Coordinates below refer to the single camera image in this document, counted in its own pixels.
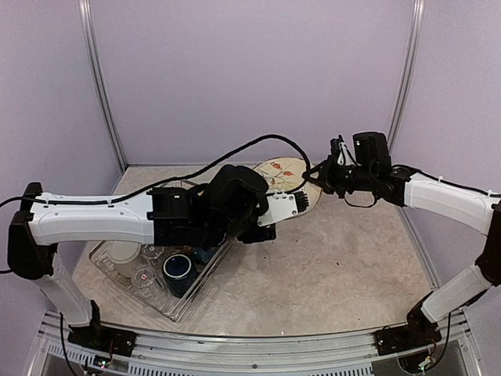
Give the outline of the left aluminium post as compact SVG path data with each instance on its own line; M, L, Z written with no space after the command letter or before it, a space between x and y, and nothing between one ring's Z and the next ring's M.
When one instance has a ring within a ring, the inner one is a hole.
M120 172L124 173L128 168L128 163L117 126L114 121L110 99L106 90L106 82L100 63L99 47L92 17L92 2L90 0L79 0L77 3L81 18L85 48L88 55L92 81L95 86L99 108L103 116L106 133L110 139L110 145L115 161L117 162Z

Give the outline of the dark blue mug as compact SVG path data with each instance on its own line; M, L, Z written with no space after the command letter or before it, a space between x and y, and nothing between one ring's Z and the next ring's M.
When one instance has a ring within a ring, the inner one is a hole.
M162 265L162 274L168 290L182 298L197 279L196 267L188 255L170 255Z

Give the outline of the right aluminium post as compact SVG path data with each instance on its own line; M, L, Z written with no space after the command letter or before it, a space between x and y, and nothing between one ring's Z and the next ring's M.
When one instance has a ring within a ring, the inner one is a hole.
M398 133L402 125L402 118L405 112L405 105L408 99L409 91L412 84L414 67L420 44L420 36L424 21L424 10L426 2L424 0L415 0L413 2L413 14L411 19L411 27L407 47L405 51L405 59L402 69L402 76L398 87L395 107L391 116L390 128L388 131L387 141L390 151L395 148Z

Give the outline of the blue dotted plate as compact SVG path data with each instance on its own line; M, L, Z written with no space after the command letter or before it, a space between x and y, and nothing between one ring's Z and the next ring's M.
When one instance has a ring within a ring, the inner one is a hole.
M217 253L218 247L209 247L209 248L193 248L193 260L197 265L207 265Z

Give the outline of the white cup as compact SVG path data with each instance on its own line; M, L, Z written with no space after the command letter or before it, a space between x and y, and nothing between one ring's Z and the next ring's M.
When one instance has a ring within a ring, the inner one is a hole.
M140 244L124 241L108 241L103 245L103 253L96 265L108 273L117 272L131 279L142 265Z

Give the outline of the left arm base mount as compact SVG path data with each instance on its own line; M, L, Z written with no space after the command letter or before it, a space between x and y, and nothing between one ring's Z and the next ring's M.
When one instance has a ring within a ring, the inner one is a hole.
M109 353L112 356L131 357L137 334L114 327L72 327L68 341L72 344Z

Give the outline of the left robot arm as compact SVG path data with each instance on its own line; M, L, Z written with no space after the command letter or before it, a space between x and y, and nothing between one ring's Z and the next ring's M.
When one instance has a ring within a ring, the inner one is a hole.
M190 189L153 184L122 197L56 199L31 183L20 197L7 237L7 263L38 284L73 334L99 349L110 340L99 308L67 275L57 248L72 241L124 241L210 248L258 225L269 208L268 183L245 166L223 166Z

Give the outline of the cream bird plate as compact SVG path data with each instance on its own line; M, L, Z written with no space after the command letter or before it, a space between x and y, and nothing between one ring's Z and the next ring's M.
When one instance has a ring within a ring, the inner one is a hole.
M285 192L301 185L304 180L305 161L298 157L275 157L263 161L253 167L269 185L269 193ZM301 215L305 215L315 209L319 203L322 191L319 187L306 183L301 191L308 197L309 206Z

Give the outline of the aluminium post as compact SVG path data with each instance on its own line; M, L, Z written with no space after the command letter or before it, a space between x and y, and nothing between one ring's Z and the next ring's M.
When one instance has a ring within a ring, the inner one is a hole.
M405 51L405 59L402 69L402 76L398 87L395 107L391 116L390 128L388 131L387 141L390 151L395 148L398 133L402 125L402 118L405 112L405 105L408 99L409 91L412 84L414 67L420 44L420 36L424 21L424 10L426 2L424 0L415 0L413 2L413 14L411 19L411 27L407 47Z
M88 55L92 81L95 86L99 108L103 116L106 133L110 139L110 145L115 161L117 162L120 172L124 173L128 168L128 163L117 126L114 121L110 99L106 90L106 82L100 63L99 47L92 17L92 2L90 0L79 0L77 3L81 18L85 48Z

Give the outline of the aluminium front rail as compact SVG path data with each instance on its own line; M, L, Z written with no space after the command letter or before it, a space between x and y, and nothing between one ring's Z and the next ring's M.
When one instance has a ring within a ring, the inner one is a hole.
M47 312L35 336L27 370L22 374L69 374L60 341L59 315ZM137 333L130 357L113 354L111 369L96 370L102 352L66 344L67 355L81 371L102 375L408 375L399 360L412 351L379 356L376 329L293 337L239 338L179 334L114 325ZM467 320L452 316L448 347L425 375L486 375Z

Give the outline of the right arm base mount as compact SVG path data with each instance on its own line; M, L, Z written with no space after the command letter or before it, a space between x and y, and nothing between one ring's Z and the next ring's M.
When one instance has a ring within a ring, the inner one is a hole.
M375 331L373 336L379 356L418 349L442 340L442 334L437 326L432 327L429 331L416 331L407 324L384 327Z

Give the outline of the clear glass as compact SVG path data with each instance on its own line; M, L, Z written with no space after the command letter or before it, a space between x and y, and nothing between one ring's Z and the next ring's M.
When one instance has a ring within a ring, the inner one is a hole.
M166 259L164 248L152 244L143 245L141 248L141 255L146 260L147 264L155 270L160 270Z
M150 289L156 280L154 269L150 266L141 265L134 270L131 277L132 285L139 291Z

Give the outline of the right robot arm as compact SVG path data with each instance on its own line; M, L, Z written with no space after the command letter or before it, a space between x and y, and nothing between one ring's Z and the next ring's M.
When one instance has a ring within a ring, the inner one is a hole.
M369 192L375 201L429 212L485 237L477 258L419 300L403 325L374 333L381 355L439 342L439 321L500 285L500 195L461 186L408 165L393 164L387 138L381 132L360 132L352 140L354 150L349 152L341 137L332 139L326 160L308 167L304 179L340 199L355 192Z

